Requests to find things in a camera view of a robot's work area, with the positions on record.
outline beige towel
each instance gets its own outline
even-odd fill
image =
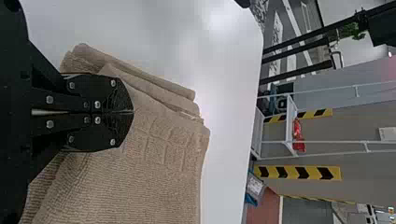
[[[194,100],[195,98],[195,91],[189,90],[187,88],[184,88],[182,86],[179,86],[175,83],[172,83],[170,81],[164,80],[159,77],[155,77],[153,75],[150,75],[134,66],[131,66],[128,63],[125,63],[121,60],[118,60],[108,54],[105,54],[97,49],[93,49],[90,46],[86,44],[79,44],[75,46],[73,49],[73,54],[76,55],[79,58],[83,58],[86,61],[98,65],[99,67],[104,67],[105,64],[107,63],[112,63],[115,67],[118,69],[126,72],[126,73],[131,73],[134,74],[137,77],[141,77],[159,87],[162,87],[164,89],[167,89],[169,91],[174,92],[177,95],[183,96],[189,100]]]
[[[63,62],[64,72],[101,66],[73,53]],[[179,110],[186,109],[177,105],[172,83],[160,87],[114,64],[99,74],[120,77],[131,95],[135,117],[127,139],[98,153],[60,153],[29,186],[21,223],[200,223],[209,130]]]

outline white surface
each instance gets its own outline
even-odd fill
[[[22,0],[30,39],[59,66],[80,42],[196,90],[211,130],[202,223],[240,223],[262,33],[234,0]]]
[[[367,10],[381,6],[384,3],[384,0],[318,0],[325,25],[353,16],[355,10],[361,10],[362,7]],[[345,66],[366,63],[387,57],[387,46],[382,45],[374,48],[370,36],[368,33],[366,34],[366,37],[359,41],[352,38],[346,38],[340,41],[338,50],[341,50],[343,53]]]
[[[379,128],[381,141],[396,141],[396,128]]]

